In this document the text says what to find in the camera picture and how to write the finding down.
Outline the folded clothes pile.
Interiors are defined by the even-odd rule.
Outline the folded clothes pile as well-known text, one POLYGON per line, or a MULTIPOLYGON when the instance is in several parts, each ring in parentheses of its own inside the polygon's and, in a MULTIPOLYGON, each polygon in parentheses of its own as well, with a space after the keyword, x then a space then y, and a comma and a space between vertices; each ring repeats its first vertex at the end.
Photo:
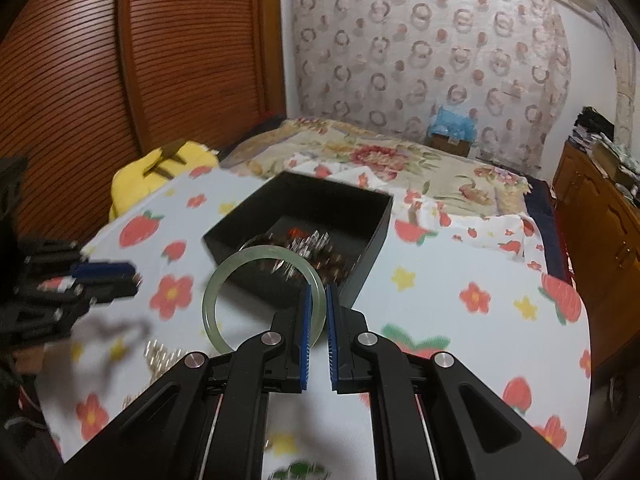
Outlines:
POLYGON ((603 139, 614 141, 614 125, 593 107, 584 106, 574 121, 570 142, 587 153, 603 139))

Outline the blue fluffy bag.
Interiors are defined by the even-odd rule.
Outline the blue fluffy bag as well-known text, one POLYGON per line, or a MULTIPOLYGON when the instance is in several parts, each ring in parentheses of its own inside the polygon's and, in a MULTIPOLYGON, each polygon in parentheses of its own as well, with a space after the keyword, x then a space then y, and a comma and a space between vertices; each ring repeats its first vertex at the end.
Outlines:
POLYGON ((439 107, 435 117, 430 123, 428 134, 434 136, 439 134, 447 139, 468 142, 473 144, 477 132, 475 124, 468 116, 462 116, 445 107, 439 107))

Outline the strawberry flower table cloth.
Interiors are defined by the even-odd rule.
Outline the strawberry flower table cloth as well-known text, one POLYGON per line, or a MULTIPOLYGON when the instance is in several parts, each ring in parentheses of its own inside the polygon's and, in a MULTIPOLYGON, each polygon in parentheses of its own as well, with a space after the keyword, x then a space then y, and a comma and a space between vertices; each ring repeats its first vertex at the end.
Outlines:
MULTIPOLYGON (((137 296, 92 309, 48 348, 37 391, 64 458, 72 457, 150 382, 144 350, 211 352, 202 297, 215 269, 203 236, 262 184, 228 170, 185 174, 86 246, 129 260, 137 296)), ((549 275, 535 230, 518 217, 446 218, 442 206, 393 189, 386 239, 355 301, 371 330, 427 358, 446 350, 568 460, 576 460, 591 386, 589 323, 576 290, 549 275)), ((264 477, 293 462, 329 479, 375 475, 369 402, 331 389, 326 343, 309 387, 269 403, 264 477)))

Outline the floral patterned curtain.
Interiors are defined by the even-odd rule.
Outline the floral patterned curtain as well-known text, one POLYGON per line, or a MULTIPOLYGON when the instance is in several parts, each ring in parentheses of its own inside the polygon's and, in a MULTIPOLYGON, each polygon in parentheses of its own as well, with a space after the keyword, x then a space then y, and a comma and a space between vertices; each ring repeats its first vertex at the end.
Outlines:
POLYGON ((300 111, 534 174, 570 85, 552 0, 292 0, 300 111))

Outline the yellow plush toy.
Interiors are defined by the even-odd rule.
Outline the yellow plush toy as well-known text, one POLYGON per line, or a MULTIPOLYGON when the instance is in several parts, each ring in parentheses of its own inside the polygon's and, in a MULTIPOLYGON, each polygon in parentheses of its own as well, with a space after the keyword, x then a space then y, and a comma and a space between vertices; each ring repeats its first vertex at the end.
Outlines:
POLYGON ((177 140, 156 148, 114 174, 108 220, 126 214, 180 174, 197 176, 217 166, 217 152, 198 142, 177 140))

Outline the wooden sideboard cabinet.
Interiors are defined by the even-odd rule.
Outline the wooden sideboard cabinet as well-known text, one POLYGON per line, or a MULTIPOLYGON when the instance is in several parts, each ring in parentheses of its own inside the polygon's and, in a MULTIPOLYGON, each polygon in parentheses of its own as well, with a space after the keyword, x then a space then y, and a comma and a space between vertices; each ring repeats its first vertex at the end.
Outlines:
POLYGON ((598 367, 639 335, 639 211, 570 143, 552 188, 598 367))

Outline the wooden slatted wardrobe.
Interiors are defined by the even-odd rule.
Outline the wooden slatted wardrobe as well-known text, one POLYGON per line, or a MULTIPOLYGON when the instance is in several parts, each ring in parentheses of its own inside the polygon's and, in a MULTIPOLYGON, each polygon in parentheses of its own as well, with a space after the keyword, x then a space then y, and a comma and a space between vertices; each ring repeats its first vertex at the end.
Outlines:
POLYGON ((180 139, 228 148, 285 113, 280 0, 1 0, 24 236, 88 240, 123 166, 180 139))

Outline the silver hair comb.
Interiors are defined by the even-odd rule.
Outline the silver hair comb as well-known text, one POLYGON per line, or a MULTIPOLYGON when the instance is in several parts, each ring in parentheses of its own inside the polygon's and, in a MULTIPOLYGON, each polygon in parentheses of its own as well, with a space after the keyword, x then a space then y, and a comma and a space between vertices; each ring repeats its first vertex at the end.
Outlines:
POLYGON ((328 232, 292 228, 285 237, 284 247, 306 259, 317 271, 327 268, 331 262, 333 244, 328 232))

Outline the black jewelry box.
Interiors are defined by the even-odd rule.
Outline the black jewelry box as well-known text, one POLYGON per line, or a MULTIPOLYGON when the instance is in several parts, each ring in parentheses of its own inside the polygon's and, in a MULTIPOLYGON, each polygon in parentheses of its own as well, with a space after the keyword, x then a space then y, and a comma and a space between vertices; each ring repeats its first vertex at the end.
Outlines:
POLYGON ((386 239, 392 205, 384 192, 284 172, 250 194, 203 240, 218 264, 258 245, 295 252, 350 307, 386 239))

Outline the green jade bangle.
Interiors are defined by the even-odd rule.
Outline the green jade bangle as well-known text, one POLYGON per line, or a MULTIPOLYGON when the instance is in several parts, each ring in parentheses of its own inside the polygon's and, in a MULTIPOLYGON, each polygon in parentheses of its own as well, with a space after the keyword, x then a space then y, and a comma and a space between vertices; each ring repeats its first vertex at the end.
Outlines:
POLYGON ((226 354, 233 351, 230 344, 224 340, 217 325, 216 301, 224 286, 224 282, 238 270, 241 266, 256 260, 282 260, 292 264, 294 268, 303 275, 309 288, 311 296, 311 317, 309 322, 309 345, 312 347, 320 338, 324 323, 326 322, 326 291, 320 280, 320 276, 311 264, 302 256, 295 252, 280 247, 260 245, 241 249, 229 258, 224 260, 210 277, 202 301, 203 327, 208 340, 212 346, 220 353, 226 354))

